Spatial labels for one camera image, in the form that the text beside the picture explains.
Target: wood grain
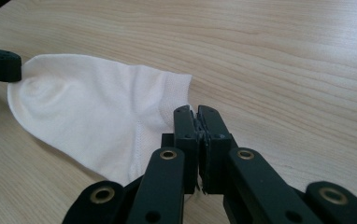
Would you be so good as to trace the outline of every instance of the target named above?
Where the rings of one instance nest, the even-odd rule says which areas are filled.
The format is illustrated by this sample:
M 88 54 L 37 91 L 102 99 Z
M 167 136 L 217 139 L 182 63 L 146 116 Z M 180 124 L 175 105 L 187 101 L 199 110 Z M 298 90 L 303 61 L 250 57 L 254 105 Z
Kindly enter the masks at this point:
M 357 195 L 357 1 L 11 1 L 0 49 L 78 53 L 193 75 L 190 102 L 223 116 L 292 186 Z M 17 123 L 0 83 L 0 223 L 59 223 L 103 177 Z M 228 223 L 195 195 L 185 223 Z

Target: table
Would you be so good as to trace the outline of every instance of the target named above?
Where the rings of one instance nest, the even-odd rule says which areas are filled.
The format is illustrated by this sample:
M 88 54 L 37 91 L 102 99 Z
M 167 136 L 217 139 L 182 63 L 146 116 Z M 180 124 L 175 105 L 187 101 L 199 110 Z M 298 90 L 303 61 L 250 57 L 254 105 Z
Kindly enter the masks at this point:
M 218 109 L 288 184 L 357 195 L 357 1 L 13 0 L 0 8 L 0 49 L 192 74 L 192 106 Z M 0 223 L 59 223 L 102 179 L 27 133 L 0 83 Z M 221 196 L 198 192 L 184 213 L 228 223 Z

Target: metal rivet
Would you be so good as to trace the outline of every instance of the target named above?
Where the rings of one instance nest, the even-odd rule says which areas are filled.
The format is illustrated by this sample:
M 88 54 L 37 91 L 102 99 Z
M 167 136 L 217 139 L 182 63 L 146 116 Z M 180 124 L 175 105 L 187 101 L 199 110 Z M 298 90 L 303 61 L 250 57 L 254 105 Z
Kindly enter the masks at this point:
M 91 194 L 91 202 L 106 203 L 115 196 L 115 190 L 109 186 L 103 186 L 94 190 Z
M 254 154 L 248 150 L 238 150 L 237 156 L 242 160 L 251 160 L 254 158 Z
M 162 159 L 164 160 L 173 160 L 177 157 L 177 153 L 175 151 L 172 150 L 165 150 L 163 152 L 161 152 L 161 154 L 159 154 L 161 156 Z
M 344 205 L 348 203 L 348 198 L 340 191 L 333 188 L 321 188 L 319 189 L 319 194 L 322 198 L 330 203 Z

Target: white fabric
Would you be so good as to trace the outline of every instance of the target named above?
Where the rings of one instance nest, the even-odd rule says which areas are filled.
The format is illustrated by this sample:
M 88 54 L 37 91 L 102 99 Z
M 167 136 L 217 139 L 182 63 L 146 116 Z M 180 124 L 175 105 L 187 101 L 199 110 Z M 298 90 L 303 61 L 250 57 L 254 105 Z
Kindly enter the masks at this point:
M 188 104 L 192 76 L 84 55 L 39 55 L 8 84 L 21 126 L 109 180 L 143 175 L 173 110 Z

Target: white sock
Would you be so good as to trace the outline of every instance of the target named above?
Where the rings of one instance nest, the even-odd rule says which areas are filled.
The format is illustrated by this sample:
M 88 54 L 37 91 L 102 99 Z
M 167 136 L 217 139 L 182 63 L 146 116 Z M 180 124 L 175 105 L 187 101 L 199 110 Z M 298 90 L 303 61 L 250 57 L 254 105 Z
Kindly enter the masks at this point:
M 143 175 L 173 110 L 188 104 L 192 76 L 84 55 L 40 55 L 9 84 L 21 126 L 111 181 Z

